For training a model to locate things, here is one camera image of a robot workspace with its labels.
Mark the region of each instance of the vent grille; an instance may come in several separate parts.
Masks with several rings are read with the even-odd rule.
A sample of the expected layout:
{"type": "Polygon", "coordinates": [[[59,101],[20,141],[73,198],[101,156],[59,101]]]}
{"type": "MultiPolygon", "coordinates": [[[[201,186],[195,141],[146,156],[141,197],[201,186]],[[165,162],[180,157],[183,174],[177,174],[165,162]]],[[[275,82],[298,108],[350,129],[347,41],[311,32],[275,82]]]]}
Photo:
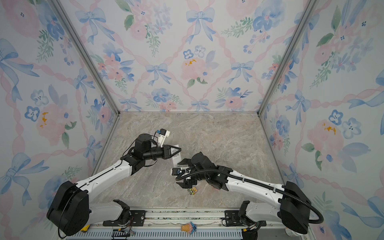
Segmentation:
{"type": "MultiPolygon", "coordinates": [[[[135,229],[135,235],[127,239],[243,239],[240,229],[200,229],[193,234],[180,231],[180,229],[135,229]]],[[[68,240],[91,240],[91,239],[126,239],[119,237],[125,233],[113,232],[112,229],[89,229],[86,233],[78,232],[75,235],[67,237],[68,240]]]]}

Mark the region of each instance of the marble floor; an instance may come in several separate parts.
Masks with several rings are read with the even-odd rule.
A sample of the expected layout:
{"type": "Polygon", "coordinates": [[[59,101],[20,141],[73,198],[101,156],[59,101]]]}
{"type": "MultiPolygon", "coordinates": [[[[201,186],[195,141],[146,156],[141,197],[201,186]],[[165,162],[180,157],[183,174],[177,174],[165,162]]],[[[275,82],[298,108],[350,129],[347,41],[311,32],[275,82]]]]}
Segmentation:
{"type": "MultiPolygon", "coordinates": [[[[164,144],[182,148],[181,157],[202,152],[216,165],[246,176],[283,183],[257,114],[254,113],[122,113],[99,170],[115,163],[141,133],[164,128],[171,132],[164,144]]],[[[170,175],[172,161],[159,159],[102,192],[94,203],[120,199],[131,207],[240,207],[247,195],[216,190],[205,181],[190,195],[170,175]]]]}

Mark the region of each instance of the floral wallpaper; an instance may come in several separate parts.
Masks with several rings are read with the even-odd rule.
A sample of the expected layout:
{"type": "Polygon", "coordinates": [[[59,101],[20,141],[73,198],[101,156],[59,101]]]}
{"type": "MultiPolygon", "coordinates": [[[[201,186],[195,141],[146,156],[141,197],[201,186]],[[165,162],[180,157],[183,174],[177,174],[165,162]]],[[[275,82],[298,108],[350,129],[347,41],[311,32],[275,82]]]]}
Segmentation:
{"type": "Polygon", "coordinates": [[[92,173],[115,114],[46,1],[0,12],[0,239],[51,239],[58,187],[92,173]]]}
{"type": "Polygon", "coordinates": [[[307,0],[61,3],[122,111],[257,111],[307,0]]]}
{"type": "Polygon", "coordinates": [[[262,113],[284,179],[324,215],[317,240],[384,239],[383,10],[320,0],[262,113]]]}

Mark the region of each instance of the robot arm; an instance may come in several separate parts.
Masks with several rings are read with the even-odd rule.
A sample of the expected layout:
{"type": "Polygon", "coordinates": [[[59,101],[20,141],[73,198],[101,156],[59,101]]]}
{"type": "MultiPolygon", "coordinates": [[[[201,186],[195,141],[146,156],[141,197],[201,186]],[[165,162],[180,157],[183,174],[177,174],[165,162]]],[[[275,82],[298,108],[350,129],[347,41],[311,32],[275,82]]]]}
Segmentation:
{"type": "Polygon", "coordinates": [[[140,134],[134,141],[134,147],[127,149],[128,153],[107,169],[75,184],[67,181],[60,185],[48,209],[47,218],[66,235],[73,235],[84,226],[106,220],[126,225],[131,216],[129,206],[124,202],[120,200],[105,204],[89,204],[89,202],[117,181],[145,167],[146,160],[169,159],[181,151],[179,147],[163,145],[165,138],[169,136],[169,131],[161,129],[157,133],[159,133],[157,142],[149,134],[140,134]]]}
{"type": "Polygon", "coordinates": [[[247,177],[231,168],[215,166],[201,152],[192,159],[183,159],[179,165],[188,167],[173,168],[171,174],[177,176],[176,181],[182,188],[192,188],[198,180],[205,180],[216,189],[240,192],[260,199],[264,203],[244,201],[238,217],[245,226],[251,226],[258,221],[282,222],[289,229],[307,234],[309,223],[323,222],[321,213],[311,205],[311,201],[292,183],[286,185],[263,182],[247,177]],[[319,216],[310,220],[310,210],[319,216]]]}

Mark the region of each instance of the black cable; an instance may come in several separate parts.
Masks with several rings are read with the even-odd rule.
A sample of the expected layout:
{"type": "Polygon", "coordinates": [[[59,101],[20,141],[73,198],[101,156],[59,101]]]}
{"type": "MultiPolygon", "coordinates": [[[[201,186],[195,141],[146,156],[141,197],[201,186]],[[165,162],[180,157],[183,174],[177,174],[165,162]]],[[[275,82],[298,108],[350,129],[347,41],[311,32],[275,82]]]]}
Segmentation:
{"type": "Polygon", "coordinates": [[[63,236],[63,237],[60,235],[60,225],[61,225],[61,219],[62,219],[62,217],[63,217],[63,213],[64,213],[65,208],[67,207],[68,203],[71,201],[72,197],[73,197],[76,193],[78,193],[78,192],[79,192],[79,191],[74,191],[74,192],[73,192],[73,194],[71,195],[71,197],[68,199],[67,203],[65,204],[63,211],[61,212],[60,221],[59,221],[59,226],[57,227],[57,234],[59,235],[59,238],[61,238],[61,239],[64,239],[64,238],[67,237],[67,235],[65,235],[65,236],[63,236]]]}
{"type": "Polygon", "coordinates": [[[151,164],[151,165],[144,165],[143,167],[150,167],[150,166],[155,165],[155,163],[154,163],[154,164],[151,164]]]}
{"type": "Polygon", "coordinates": [[[312,210],[312,211],[319,217],[319,219],[315,219],[315,220],[311,220],[311,219],[309,219],[308,223],[319,224],[319,223],[322,223],[322,222],[324,221],[324,217],[323,217],[323,215],[319,212],[319,210],[317,210],[314,206],[312,206],[312,205],[309,204],[308,202],[302,200],[301,198],[296,197],[296,196],[293,195],[293,194],[290,194],[290,193],[285,192],[285,191],[280,190],[280,189],[275,189],[274,187],[272,187],[272,186],[270,186],[270,185],[266,185],[266,184],[263,184],[263,183],[260,183],[260,182],[257,182],[257,181],[253,181],[253,180],[246,179],[246,178],[243,179],[242,177],[234,176],[234,175],[228,174],[228,173],[226,173],[226,172],[224,172],[224,171],[221,171],[221,170],[218,170],[218,169],[203,169],[203,170],[199,170],[199,171],[195,171],[195,172],[186,174],[186,175],[184,175],[184,176],[177,176],[177,177],[176,177],[176,181],[179,181],[179,180],[182,180],[182,179],[185,179],[185,178],[187,178],[187,177],[194,176],[194,175],[198,175],[198,174],[202,174],[202,173],[208,173],[208,172],[220,173],[220,174],[223,174],[223,175],[225,175],[225,176],[227,176],[227,177],[231,177],[231,178],[234,178],[234,179],[237,179],[237,180],[243,180],[244,182],[249,182],[249,183],[251,183],[251,184],[255,184],[255,185],[264,187],[264,188],[266,188],[266,189],[269,189],[269,190],[275,190],[277,193],[283,194],[284,196],[290,197],[290,198],[296,200],[297,202],[303,204],[304,206],[306,206],[307,208],[309,208],[310,210],[312,210]]]}

